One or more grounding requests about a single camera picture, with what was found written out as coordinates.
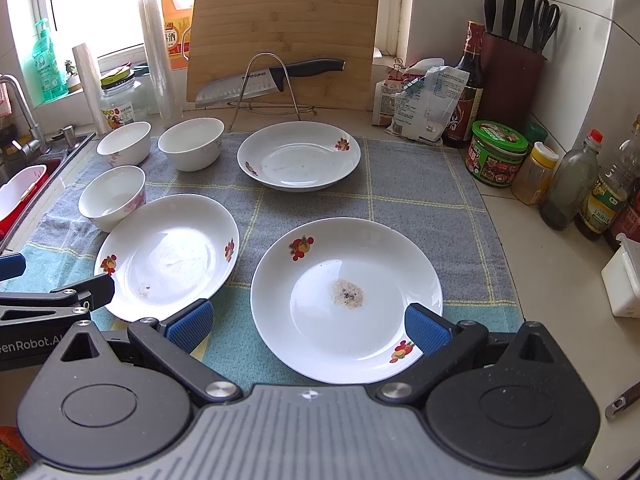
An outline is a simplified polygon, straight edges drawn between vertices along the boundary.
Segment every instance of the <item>dish soap bottle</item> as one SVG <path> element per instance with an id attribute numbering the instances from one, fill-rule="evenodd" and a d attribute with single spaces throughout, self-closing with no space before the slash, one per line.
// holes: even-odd
<path id="1" fill-rule="evenodd" d="M 620 146 L 618 160 L 602 171 L 595 186 L 582 202 L 575 217 L 578 230 L 596 240 L 624 207 L 634 180 L 640 176 L 640 116 L 631 129 L 631 138 Z"/>
<path id="2" fill-rule="evenodd" d="M 172 70 L 187 68 L 188 62 L 182 56 L 182 35 L 191 27 L 193 0 L 160 0 L 164 20 L 164 40 L 169 51 L 169 65 Z M 184 53 L 189 52 L 191 32 L 184 38 Z"/>
<path id="3" fill-rule="evenodd" d="M 40 78 L 44 102 L 47 103 L 67 94 L 68 90 L 66 88 L 66 78 L 56 61 L 56 53 L 46 18 L 36 23 L 36 31 L 38 33 L 38 41 L 33 46 L 31 56 L 36 64 L 36 70 Z"/>
<path id="4" fill-rule="evenodd" d="M 566 153 L 540 203 L 540 216 L 552 229 L 565 229 L 598 178 L 598 150 L 602 134 L 592 130 L 581 148 Z"/>

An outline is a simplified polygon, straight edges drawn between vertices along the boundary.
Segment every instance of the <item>white plate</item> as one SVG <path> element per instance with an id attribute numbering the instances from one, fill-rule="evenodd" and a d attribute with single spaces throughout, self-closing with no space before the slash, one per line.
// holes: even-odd
<path id="1" fill-rule="evenodd" d="M 442 314 L 430 261 L 393 229 L 327 218 L 284 235 L 264 254 L 251 284 L 251 312 L 284 364 L 318 381 L 372 383 L 422 352 L 404 330 L 417 302 Z"/>
<path id="2" fill-rule="evenodd" d="M 360 161 L 360 147 L 330 124 L 294 121 L 249 136 L 238 164 L 251 178 L 280 191 L 323 189 L 345 178 Z"/>
<path id="3" fill-rule="evenodd" d="M 116 287 L 107 310 L 124 321 L 163 320 L 210 298 L 236 265 L 238 240 L 231 213 L 205 196 L 171 195 L 143 205 L 98 252 L 94 273 L 110 272 Z"/>

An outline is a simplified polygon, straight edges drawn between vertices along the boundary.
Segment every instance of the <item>green bottle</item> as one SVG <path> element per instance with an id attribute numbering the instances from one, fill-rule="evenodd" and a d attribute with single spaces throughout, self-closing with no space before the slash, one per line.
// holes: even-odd
<path id="1" fill-rule="evenodd" d="M 56 62 L 56 53 L 46 18 L 36 23 L 36 31 L 38 33 L 38 41 L 33 46 L 31 56 L 40 77 L 40 87 L 42 88 L 44 102 L 47 103 L 66 95 L 68 90 L 66 89 L 65 75 Z"/>

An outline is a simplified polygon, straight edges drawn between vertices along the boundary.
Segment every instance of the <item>countertop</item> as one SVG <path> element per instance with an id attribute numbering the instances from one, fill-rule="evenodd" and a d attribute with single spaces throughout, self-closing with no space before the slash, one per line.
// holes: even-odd
<path id="1" fill-rule="evenodd" d="M 230 108 L 203 110 L 186 112 L 185 118 L 217 117 L 228 124 L 232 114 Z M 255 131 L 293 118 L 242 110 L 234 131 Z M 334 124 L 355 136 L 388 138 L 383 128 L 370 125 L 370 112 L 323 109 L 315 117 L 303 114 L 303 119 Z M 152 135 L 160 135 L 163 129 L 159 116 L 152 116 L 150 122 Z M 48 195 L 36 204 L 9 248 L 20 250 L 65 184 L 95 152 L 96 142 L 78 155 L 59 182 L 52 183 Z M 602 239 L 587 240 L 574 225 L 563 232 L 552 231 L 535 206 L 525 206 L 509 189 L 476 184 L 502 243 L 525 319 L 547 327 L 600 407 L 600 433 L 586 468 L 596 478 L 615 480 L 640 458 L 640 409 L 633 406 L 618 420 L 609 422 L 604 418 L 604 408 L 640 380 L 640 319 L 611 315 L 600 271 L 613 251 Z"/>

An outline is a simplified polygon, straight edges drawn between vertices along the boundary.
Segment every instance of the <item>plastic wrap roll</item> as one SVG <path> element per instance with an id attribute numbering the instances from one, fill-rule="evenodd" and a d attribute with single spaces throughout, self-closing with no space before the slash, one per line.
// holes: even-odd
<path id="1" fill-rule="evenodd" d="M 76 60 L 76 68 L 82 82 L 82 92 L 86 103 L 89 105 L 91 117 L 94 118 L 95 127 L 99 136 L 108 134 L 111 127 L 100 110 L 100 98 L 102 87 L 100 86 L 100 69 L 98 60 L 91 53 L 86 43 L 81 43 L 71 49 Z"/>
<path id="2" fill-rule="evenodd" d="M 182 109 L 169 66 L 169 53 L 164 40 L 164 21 L 160 0 L 139 0 L 140 22 L 145 40 L 146 62 L 154 85 L 160 117 L 165 128 L 182 121 Z"/>

